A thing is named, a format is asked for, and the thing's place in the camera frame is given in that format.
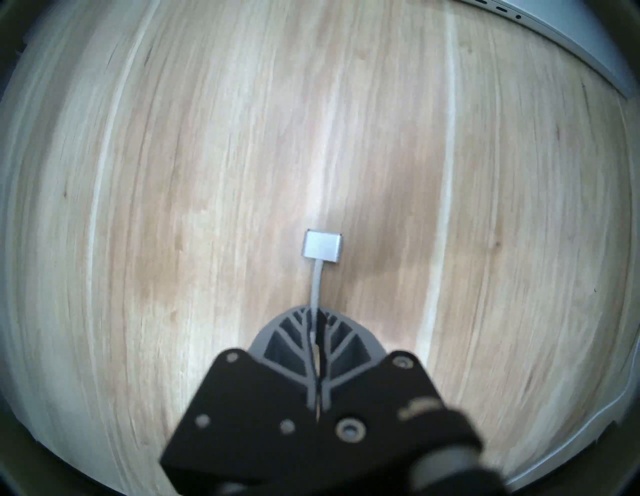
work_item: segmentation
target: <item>silver laptop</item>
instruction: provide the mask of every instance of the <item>silver laptop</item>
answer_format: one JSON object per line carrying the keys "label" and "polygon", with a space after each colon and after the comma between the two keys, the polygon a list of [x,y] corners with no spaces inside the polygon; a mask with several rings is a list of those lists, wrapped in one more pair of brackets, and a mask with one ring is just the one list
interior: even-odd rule
{"label": "silver laptop", "polygon": [[555,41],[602,74],[626,98],[638,93],[627,61],[581,0],[461,0]]}

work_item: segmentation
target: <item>screw hole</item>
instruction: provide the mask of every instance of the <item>screw hole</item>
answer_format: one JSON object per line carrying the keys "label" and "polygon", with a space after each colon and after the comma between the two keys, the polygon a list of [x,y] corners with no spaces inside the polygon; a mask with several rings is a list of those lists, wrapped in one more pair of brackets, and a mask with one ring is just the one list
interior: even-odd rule
{"label": "screw hole", "polygon": [[196,417],[196,425],[199,429],[205,429],[211,423],[211,419],[206,413],[201,413]]}
{"label": "screw hole", "polygon": [[399,355],[393,359],[392,363],[401,369],[411,369],[413,367],[413,360],[408,356]]}
{"label": "screw hole", "polygon": [[289,434],[293,434],[296,431],[296,425],[291,419],[284,419],[280,423],[280,432],[282,432],[285,436]]}
{"label": "screw hole", "polygon": [[367,434],[367,428],[358,419],[353,417],[346,417],[340,420],[335,426],[335,435],[338,436],[340,441],[346,443],[359,443],[364,439]]}

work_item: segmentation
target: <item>wood grain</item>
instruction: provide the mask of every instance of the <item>wood grain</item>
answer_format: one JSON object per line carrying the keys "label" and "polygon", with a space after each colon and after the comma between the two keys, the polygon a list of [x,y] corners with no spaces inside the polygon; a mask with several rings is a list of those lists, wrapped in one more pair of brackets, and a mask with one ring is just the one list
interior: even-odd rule
{"label": "wood grain", "polygon": [[67,0],[0,115],[2,391],[110,487],[173,494],[157,459],[213,358],[307,301],[307,228],[344,234],[323,306],[415,350],[506,476],[625,386],[640,109],[521,26]]}

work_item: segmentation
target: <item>white cable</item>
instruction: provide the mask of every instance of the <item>white cable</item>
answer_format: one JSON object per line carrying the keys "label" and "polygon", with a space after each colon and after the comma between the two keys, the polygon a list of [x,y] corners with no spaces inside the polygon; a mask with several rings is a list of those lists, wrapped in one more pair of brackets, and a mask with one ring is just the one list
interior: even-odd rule
{"label": "white cable", "polygon": [[519,479],[523,478],[524,476],[526,476],[527,474],[529,474],[530,472],[532,472],[533,470],[536,470],[536,468],[538,468],[540,465],[542,465],[544,462],[546,462],[547,460],[549,460],[550,458],[554,457],[555,455],[557,455],[558,453],[560,453],[564,448],[566,448],[567,446],[569,446],[587,427],[589,427],[589,425],[595,420],[597,419],[599,416],[601,416],[604,412],[606,412],[609,408],[611,408],[612,406],[614,406],[618,401],[620,401],[625,394],[627,394],[628,389],[631,387],[631,384],[634,382],[634,369],[636,368],[636,356],[638,354],[638,347],[640,345],[640,336],[638,336],[638,338],[636,338],[636,349],[634,351],[634,357],[631,361],[631,369],[629,370],[629,378],[627,380],[627,385],[625,386],[624,390],[622,391],[622,393],[620,393],[620,395],[613,401],[611,401],[609,404],[607,404],[606,406],[604,406],[603,408],[601,408],[600,410],[598,410],[594,416],[592,416],[592,418],[590,418],[589,420],[587,420],[587,422],[585,423],[585,425],[583,425],[580,430],[578,430],[578,432],[576,432],[573,436],[571,436],[569,439],[567,439],[567,441],[565,441],[564,443],[562,443],[558,448],[554,449],[551,453],[549,453],[548,455],[542,457],[540,460],[538,460],[536,463],[534,463],[533,465],[531,465],[531,467],[529,467],[527,470],[525,470],[524,472],[522,472],[521,474],[518,474],[515,477],[512,477],[511,479],[509,479],[507,481],[507,485],[510,486],[513,483],[517,482]]}
{"label": "white cable", "polygon": [[316,259],[314,275],[311,279],[311,343],[316,342],[316,329],[318,324],[318,308],[320,307],[320,285],[322,284],[323,260]]}

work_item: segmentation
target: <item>silver connector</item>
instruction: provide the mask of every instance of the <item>silver connector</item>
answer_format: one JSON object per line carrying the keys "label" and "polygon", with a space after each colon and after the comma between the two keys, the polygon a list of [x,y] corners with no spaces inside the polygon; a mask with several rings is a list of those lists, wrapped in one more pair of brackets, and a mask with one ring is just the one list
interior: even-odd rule
{"label": "silver connector", "polygon": [[308,259],[338,263],[342,253],[342,234],[307,230],[302,245],[302,256]]}

